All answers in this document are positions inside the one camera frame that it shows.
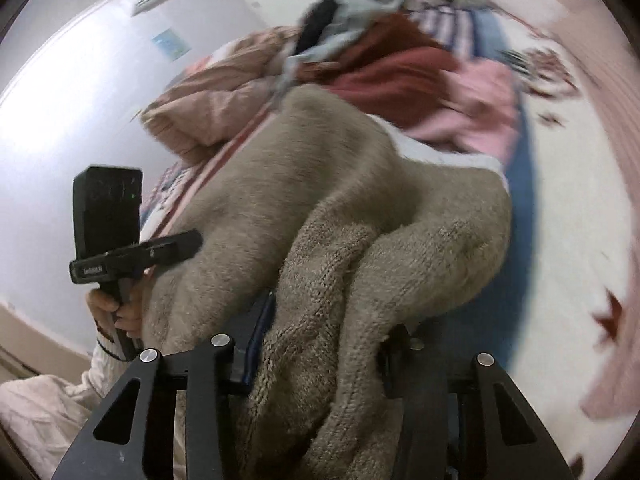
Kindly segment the cream knit sleeve forearm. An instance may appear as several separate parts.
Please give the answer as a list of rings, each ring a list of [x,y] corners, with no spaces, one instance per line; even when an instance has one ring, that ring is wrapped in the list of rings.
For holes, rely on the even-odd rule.
[[[1,385],[1,428],[38,478],[53,476],[91,413],[127,369],[112,349],[97,336],[90,367],[77,384],[38,375]]]

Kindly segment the person's left hand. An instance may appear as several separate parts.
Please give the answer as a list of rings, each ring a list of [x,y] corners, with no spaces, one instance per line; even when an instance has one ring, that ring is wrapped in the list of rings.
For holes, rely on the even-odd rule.
[[[129,339],[141,338],[144,294],[150,284],[150,276],[145,273],[140,280],[125,283],[129,286],[127,301],[117,300],[99,288],[86,293],[86,303],[96,330],[110,344],[116,344],[119,330]]]

